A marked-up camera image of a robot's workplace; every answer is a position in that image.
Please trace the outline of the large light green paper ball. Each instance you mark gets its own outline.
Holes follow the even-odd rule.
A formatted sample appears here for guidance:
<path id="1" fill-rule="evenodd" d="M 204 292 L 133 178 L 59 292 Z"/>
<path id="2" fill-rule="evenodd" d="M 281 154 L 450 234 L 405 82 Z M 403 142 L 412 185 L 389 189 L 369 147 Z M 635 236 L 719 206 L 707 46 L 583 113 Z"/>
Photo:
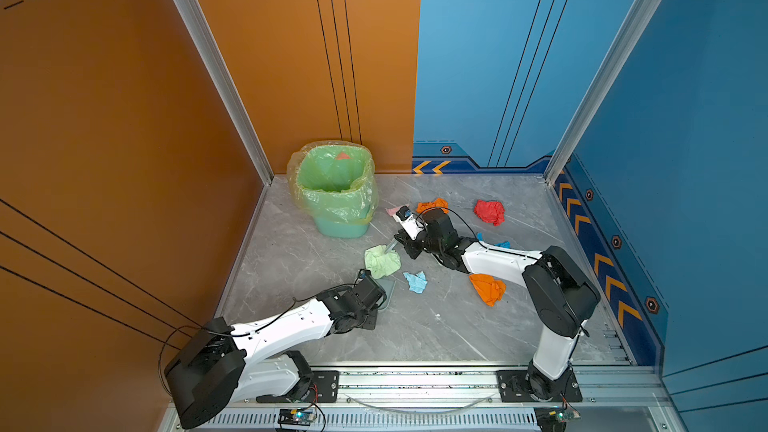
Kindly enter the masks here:
<path id="1" fill-rule="evenodd" d="M 401 268 L 399 254 L 385 245 L 367 249 L 364 252 L 365 268 L 374 279 L 381 279 L 397 272 Z"/>

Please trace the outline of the grey-blue hand brush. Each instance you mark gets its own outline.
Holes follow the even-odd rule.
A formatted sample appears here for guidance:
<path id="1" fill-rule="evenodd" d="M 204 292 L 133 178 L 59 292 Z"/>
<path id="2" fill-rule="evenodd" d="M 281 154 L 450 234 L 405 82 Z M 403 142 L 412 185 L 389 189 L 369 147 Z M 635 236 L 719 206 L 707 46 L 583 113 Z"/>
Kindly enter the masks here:
<path id="1" fill-rule="evenodd" d="M 389 244 L 386 246 L 384 253 L 387 254 L 389 252 L 392 252 L 398 245 L 398 241 L 396 239 L 392 239 Z"/>

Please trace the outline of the grey-blue plastic dustpan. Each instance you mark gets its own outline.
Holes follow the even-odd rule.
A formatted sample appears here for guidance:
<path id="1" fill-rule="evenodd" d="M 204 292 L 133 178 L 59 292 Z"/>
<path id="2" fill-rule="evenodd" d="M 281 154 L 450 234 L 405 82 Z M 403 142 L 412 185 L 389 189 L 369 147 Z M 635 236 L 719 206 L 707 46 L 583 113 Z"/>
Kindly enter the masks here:
<path id="1" fill-rule="evenodd" d="M 380 312 L 383 312 L 387 309 L 389 306 L 391 299 L 393 298 L 393 294 L 395 291 L 396 281 L 392 276 L 383 277 L 380 279 L 376 279 L 376 283 L 383 289 L 384 291 L 384 297 L 382 301 L 378 304 L 378 310 Z"/>

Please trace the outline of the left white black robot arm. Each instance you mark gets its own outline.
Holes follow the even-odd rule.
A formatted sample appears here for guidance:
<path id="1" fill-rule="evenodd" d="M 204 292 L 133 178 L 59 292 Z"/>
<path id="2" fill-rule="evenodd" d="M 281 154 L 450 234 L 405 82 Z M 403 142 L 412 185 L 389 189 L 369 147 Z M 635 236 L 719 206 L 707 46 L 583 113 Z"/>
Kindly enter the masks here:
<path id="1" fill-rule="evenodd" d="M 297 299 L 265 319 L 230 324 L 216 317 L 198 329 L 162 375 L 180 425 L 189 430 L 233 402 L 332 402 L 327 373 L 316 373 L 298 346 L 355 329 L 372 330 L 385 289 L 362 269 L 351 283 Z"/>

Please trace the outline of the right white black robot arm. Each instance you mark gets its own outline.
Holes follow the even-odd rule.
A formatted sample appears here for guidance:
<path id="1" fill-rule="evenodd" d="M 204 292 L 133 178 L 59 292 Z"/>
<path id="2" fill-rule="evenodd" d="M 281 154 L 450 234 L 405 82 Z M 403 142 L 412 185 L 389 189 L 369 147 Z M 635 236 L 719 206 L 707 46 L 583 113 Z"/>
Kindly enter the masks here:
<path id="1" fill-rule="evenodd" d="M 472 279 L 487 275 L 527 290 L 541 334 L 524 373 L 497 374 L 504 402 L 582 400 L 572 356 L 579 338 L 588 334 L 586 324 L 601 302 L 601 292 L 563 248 L 519 251 L 490 245 L 475 235 L 461 236 L 441 206 L 421 213 L 402 206 L 393 219 L 399 224 L 393 241 L 410 258 L 428 253 Z"/>

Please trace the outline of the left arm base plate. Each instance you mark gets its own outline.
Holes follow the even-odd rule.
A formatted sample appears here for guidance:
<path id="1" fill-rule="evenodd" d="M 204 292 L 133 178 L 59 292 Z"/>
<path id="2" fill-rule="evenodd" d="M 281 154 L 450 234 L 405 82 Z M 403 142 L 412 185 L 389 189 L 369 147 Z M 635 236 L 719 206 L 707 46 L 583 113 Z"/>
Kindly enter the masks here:
<path id="1" fill-rule="evenodd" d="M 286 394 L 280 396 L 263 395 L 256 398 L 257 403 L 335 403 L 339 387 L 338 371 L 319 371 L 302 375 L 297 384 Z"/>

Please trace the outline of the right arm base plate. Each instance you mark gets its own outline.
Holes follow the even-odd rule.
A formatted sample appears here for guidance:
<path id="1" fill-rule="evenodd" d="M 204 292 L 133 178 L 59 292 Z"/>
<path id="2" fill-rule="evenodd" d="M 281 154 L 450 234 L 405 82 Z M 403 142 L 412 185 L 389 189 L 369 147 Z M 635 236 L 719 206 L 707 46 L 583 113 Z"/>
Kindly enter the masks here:
<path id="1" fill-rule="evenodd" d="M 498 391 L 504 403 L 583 401 L 583 395 L 575 372 L 568 368 L 563 375 L 552 380 L 543 373 L 530 369 L 500 370 L 496 372 Z"/>

